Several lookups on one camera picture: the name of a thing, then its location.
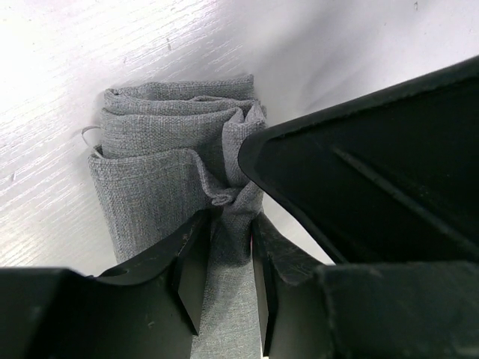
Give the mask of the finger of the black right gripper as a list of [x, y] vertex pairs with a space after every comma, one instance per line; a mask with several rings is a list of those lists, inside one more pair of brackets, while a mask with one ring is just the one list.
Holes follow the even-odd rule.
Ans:
[[335, 263], [478, 260], [478, 59], [262, 130], [239, 166]]

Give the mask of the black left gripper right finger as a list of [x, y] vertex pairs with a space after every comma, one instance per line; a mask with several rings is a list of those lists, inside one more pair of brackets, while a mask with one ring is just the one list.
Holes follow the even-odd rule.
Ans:
[[268, 358], [476, 358], [478, 266], [324, 265], [264, 215], [251, 224]]

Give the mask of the grey cloth napkin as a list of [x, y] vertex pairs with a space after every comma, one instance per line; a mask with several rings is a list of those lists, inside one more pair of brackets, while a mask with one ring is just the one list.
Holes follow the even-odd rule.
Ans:
[[251, 75], [150, 82], [104, 93], [103, 136], [88, 163], [119, 262], [216, 209], [194, 358], [259, 358], [251, 223], [262, 191], [241, 171], [244, 140], [264, 129]]

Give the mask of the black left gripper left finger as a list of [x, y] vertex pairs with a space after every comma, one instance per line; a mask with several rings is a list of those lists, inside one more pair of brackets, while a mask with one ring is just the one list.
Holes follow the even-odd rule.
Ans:
[[3, 358], [188, 358], [199, 332], [210, 214], [101, 275], [1, 270]]

